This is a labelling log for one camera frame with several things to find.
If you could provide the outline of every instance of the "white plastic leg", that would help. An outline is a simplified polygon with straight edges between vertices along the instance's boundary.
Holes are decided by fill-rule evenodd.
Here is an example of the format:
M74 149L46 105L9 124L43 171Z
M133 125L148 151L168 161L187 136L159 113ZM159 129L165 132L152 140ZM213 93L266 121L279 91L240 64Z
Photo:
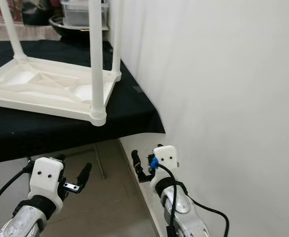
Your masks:
M118 81L121 79L120 60L121 60L121 35L123 27L123 10L124 0L119 0L115 18L115 33L114 33L114 55L112 72L117 75Z
M102 25L101 25L101 1L88 1L89 15L89 42L90 42L90 66L92 85L91 118L93 125L102 126L106 122L106 109L104 106L103 89L103 53L102 53Z
M18 39L14 22L9 11L7 0L0 0L0 10L4 18L12 49L14 51L14 58L16 60L27 60L27 56L24 54L24 51L22 50L20 41Z

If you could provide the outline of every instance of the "metal bowl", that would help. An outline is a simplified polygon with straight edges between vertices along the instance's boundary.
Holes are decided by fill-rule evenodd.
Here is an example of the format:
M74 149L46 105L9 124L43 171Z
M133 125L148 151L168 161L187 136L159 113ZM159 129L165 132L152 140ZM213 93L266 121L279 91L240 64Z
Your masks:
M50 25L54 30L62 37L77 39L77 40L88 40L89 39L89 29L83 29L82 27L75 26L64 26L63 17L52 16L49 19Z

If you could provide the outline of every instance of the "metal table leg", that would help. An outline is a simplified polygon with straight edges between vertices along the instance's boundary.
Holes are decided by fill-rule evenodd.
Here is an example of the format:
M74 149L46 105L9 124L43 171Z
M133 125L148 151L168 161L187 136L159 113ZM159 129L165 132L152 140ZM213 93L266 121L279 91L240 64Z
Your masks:
M95 149L95 152L96 152L96 160L97 160L98 167L99 167L99 170L100 170L100 173L101 173L101 177L103 179L105 179L106 176L105 176L103 165L101 164L101 161L100 161L100 157L99 157L99 153L98 153L98 149L97 149L96 143L94 143L94 149Z

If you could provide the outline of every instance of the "white wall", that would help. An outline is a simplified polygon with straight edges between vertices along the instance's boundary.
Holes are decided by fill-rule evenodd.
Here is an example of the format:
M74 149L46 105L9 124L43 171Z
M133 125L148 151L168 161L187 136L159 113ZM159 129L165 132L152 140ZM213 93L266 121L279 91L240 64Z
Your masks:
M15 159L0 163L0 189L15 174L27 165L27 158ZM28 198L29 175L23 174L0 197L0 228L12 218L18 203Z
M289 236L289 0L125 0L122 60L181 181L229 216L229 236ZM127 153L148 141L122 139ZM222 218L201 216L223 235Z

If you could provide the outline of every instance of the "table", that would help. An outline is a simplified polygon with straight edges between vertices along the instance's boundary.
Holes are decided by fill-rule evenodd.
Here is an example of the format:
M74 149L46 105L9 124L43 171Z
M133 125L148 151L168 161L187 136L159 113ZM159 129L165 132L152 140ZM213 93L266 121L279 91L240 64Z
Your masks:
M29 57L90 66L89 48L62 41L22 41ZM0 41L0 66L12 59L8 41ZM103 42L103 68L110 70L112 48ZM88 121L0 107L0 162L60 151L144 132L164 133L159 114L126 66L109 99L107 122Z

